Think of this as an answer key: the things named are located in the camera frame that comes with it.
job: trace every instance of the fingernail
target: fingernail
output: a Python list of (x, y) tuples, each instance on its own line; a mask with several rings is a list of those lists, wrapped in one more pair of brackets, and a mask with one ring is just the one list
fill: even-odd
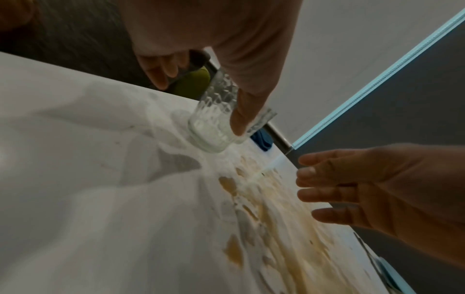
[(297, 177), (299, 178), (309, 178), (316, 175), (316, 170), (314, 167), (301, 168), (297, 171)]

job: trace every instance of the hand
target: hand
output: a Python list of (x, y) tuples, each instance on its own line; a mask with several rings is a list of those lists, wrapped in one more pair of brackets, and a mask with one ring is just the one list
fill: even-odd
[(231, 116), (244, 133), (276, 86), (302, 0), (119, 0), (142, 68), (160, 89), (188, 62), (189, 49), (213, 47), (239, 86)]
[(371, 228), (465, 266), (465, 147), (399, 144), (303, 155), (297, 195), (353, 203), (312, 212), (321, 222)]
[(32, 0), (0, 0), (0, 32), (26, 25), (34, 12)]

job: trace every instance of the white wall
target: white wall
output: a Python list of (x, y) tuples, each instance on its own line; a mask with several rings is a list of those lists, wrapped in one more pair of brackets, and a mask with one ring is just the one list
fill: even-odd
[(299, 139), (465, 8), (465, 0), (304, 0), (272, 123)]

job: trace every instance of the white countertop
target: white countertop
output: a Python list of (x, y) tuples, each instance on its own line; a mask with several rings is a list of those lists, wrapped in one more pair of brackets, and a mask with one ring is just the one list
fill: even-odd
[(276, 147), (196, 148), (195, 105), (0, 53), (0, 293), (387, 293)]

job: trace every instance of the glass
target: glass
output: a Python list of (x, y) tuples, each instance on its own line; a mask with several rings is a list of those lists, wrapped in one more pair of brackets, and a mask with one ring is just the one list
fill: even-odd
[(218, 153), (233, 142), (243, 143), (276, 115), (269, 107), (264, 107), (244, 135), (236, 136), (231, 130), (230, 118), (237, 106), (237, 92), (238, 87), (229, 75), (219, 69), (189, 118), (189, 133), (205, 151)]

